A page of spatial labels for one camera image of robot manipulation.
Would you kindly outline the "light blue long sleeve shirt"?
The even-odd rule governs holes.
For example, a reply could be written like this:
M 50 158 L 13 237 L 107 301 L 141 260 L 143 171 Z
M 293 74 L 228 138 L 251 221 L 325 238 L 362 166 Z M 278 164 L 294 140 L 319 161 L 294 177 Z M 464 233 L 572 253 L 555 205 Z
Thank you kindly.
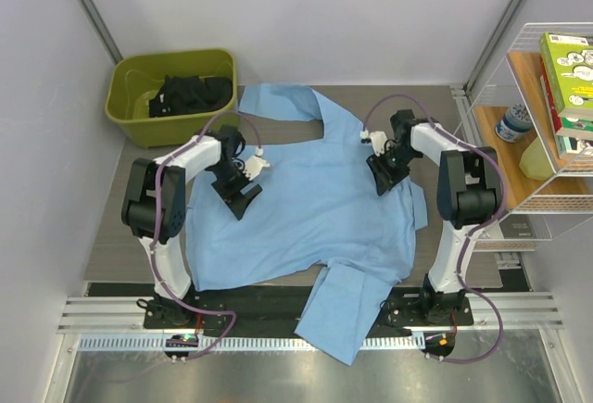
M 323 136 L 265 147 L 270 167 L 242 219 L 215 193 L 212 174 L 195 177 L 185 223 L 195 288 L 232 289 L 320 265 L 296 334 L 351 364 L 391 288 L 411 273 L 416 233 L 428 223 L 423 189 L 405 179 L 378 195 L 361 121 L 307 86 L 248 86 L 239 109 L 318 120 Z

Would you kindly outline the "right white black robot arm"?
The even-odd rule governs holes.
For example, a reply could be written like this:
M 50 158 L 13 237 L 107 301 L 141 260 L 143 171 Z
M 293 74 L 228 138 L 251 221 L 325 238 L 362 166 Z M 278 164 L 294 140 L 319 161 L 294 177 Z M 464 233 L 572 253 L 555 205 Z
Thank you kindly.
M 467 144 L 432 119 L 417 119 L 409 109 L 398 111 L 390 123 L 392 138 L 384 132 L 360 132 L 360 140 L 372 147 L 367 165 L 378 195 L 409 176 L 413 159 L 428 157 L 437 165 L 441 239 L 411 310 L 428 324 L 450 325 L 469 310 L 464 303 L 465 277 L 476 240 L 506 201 L 497 153 L 491 147 Z

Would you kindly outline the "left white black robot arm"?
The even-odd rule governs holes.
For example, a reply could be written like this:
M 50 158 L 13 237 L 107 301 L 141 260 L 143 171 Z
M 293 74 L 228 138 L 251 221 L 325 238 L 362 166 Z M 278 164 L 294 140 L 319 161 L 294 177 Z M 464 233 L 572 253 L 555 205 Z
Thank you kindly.
M 131 167 L 121 220 L 145 250 L 155 282 L 151 299 L 138 299 L 144 327 L 185 328 L 198 320 L 195 288 L 184 266 L 180 233 L 186 218 L 186 185 L 201 172 L 214 175 L 214 192 L 237 220 L 262 192 L 253 184 L 270 166 L 258 145 L 242 160 L 246 147 L 234 126 L 203 131 L 163 157 L 137 158 Z

